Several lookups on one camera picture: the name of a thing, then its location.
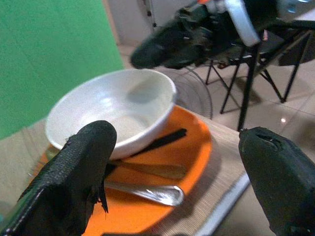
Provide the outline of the shiny silver spoon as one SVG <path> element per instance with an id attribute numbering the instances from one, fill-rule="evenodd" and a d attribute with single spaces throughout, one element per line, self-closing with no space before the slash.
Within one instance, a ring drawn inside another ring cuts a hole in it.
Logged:
<path id="1" fill-rule="evenodd" d="M 172 207 L 179 206 L 185 198 L 183 190 L 176 185 L 143 185 L 107 181 L 104 187 Z"/>

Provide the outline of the orange plate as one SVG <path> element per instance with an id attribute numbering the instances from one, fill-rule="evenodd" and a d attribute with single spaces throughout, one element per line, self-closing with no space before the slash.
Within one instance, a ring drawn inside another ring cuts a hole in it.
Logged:
<path id="1" fill-rule="evenodd" d="M 148 165 L 175 165 L 186 169 L 181 179 L 169 179 L 117 167 L 107 177 L 108 181 L 143 185 L 176 185 L 188 194 L 201 177 L 212 151 L 211 135 L 207 125 L 189 111 L 175 106 L 167 125 L 159 137 L 185 129 L 186 134 L 164 146 L 141 154 L 124 158 L 126 163 Z M 101 204 L 94 206 L 88 226 L 82 236 L 101 236 L 104 233 L 142 233 L 159 223 L 175 210 L 141 197 L 106 189 L 109 212 Z"/>

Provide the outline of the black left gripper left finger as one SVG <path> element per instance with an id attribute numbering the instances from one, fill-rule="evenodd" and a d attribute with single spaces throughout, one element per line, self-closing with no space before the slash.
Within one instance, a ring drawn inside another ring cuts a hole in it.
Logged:
<path id="1" fill-rule="evenodd" d="M 4 220 L 4 236 L 81 236 L 96 203 L 107 210 L 105 169 L 117 133 L 104 120 L 68 138 Z"/>

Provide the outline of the white ceramic bowl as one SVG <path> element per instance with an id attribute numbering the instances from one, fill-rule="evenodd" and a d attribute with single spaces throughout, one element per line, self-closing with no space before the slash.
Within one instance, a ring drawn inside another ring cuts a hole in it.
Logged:
<path id="1" fill-rule="evenodd" d="M 111 159 L 129 157 L 153 142 L 174 109 L 177 90 L 165 74 L 149 69 L 107 73 L 65 94 L 51 109 L 45 126 L 50 144 L 62 149 L 85 125 L 106 120 L 117 132 Z"/>

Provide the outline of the black folding chair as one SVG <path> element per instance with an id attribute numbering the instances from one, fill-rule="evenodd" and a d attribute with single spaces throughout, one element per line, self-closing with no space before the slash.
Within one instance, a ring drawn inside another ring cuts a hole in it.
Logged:
<path id="1" fill-rule="evenodd" d="M 272 31 L 264 31 L 263 38 L 264 40 L 259 43 L 259 56 L 257 58 L 254 78 L 257 75 L 262 76 L 272 86 L 280 102 L 285 103 L 300 64 L 315 59 L 315 28 L 285 28 L 284 26 L 280 26 L 274 28 Z M 232 53 L 224 56 L 222 59 L 218 57 L 210 58 L 208 74 L 210 74 L 212 69 L 215 69 L 214 64 L 218 65 L 218 69 L 236 66 L 230 85 L 227 85 L 221 75 L 217 74 L 227 89 L 227 94 L 220 110 L 221 114 L 224 113 L 240 65 L 245 63 L 249 67 L 249 61 L 252 57 L 251 49 L 252 47 L 244 45 L 241 47 L 236 46 Z M 294 66 L 283 95 L 280 94 L 267 70 L 267 67 L 275 61 L 278 62 L 278 66 Z"/>

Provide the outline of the black metal pole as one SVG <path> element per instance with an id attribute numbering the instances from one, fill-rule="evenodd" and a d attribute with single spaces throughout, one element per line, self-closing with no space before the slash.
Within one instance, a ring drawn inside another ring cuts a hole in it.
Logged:
<path id="1" fill-rule="evenodd" d="M 252 57 L 249 61 L 249 70 L 248 70 L 247 80 L 246 80 L 244 93 L 243 93 L 243 102 L 242 102 L 242 107 L 240 111 L 237 131 L 241 131 L 243 129 L 245 119 L 246 119 L 247 109 L 248 109 L 249 100 L 250 100 L 250 92 L 251 92 L 252 83 L 254 79 L 255 68 L 257 65 L 257 58 L 259 56 L 258 44 L 252 47 L 251 55 Z"/>

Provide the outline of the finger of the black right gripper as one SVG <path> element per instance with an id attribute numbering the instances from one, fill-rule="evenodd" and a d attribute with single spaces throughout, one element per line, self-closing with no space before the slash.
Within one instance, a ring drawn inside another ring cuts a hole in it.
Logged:
<path id="1" fill-rule="evenodd" d="M 163 62 L 163 66 L 171 69 L 182 69 L 193 63 L 207 58 L 209 50 L 201 45 L 192 45 L 171 54 L 170 58 Z"/>
<path id="2" fill-rule="evenodd" d="M 190 34 L 178 20 L 171 20 L 145 39 L 130 56 L 137 69 L 163 66 L 171 54 L 190 45 Z"/>

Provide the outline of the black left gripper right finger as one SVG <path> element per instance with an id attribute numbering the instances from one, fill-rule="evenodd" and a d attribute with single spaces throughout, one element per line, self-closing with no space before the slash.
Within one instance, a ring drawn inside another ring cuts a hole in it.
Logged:
<path id="1" fill-rule="evenodd" d="M 315 163 L 267 128 L 242 129 L 239 153 L 276 236 L 315 236 Z"/>

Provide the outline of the dull metal cutlery piece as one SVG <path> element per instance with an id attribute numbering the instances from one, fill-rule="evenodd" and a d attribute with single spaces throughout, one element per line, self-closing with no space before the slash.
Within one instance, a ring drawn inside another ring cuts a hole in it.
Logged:
<path id="1" fill-rule="evenodd" d="M 168 179 L 182 179 L 187 173 L 185 167 L 176 165 L 140 164 L 123 161 L 110 161 L 109 163 L 114 166 L 124 167 Z"/>

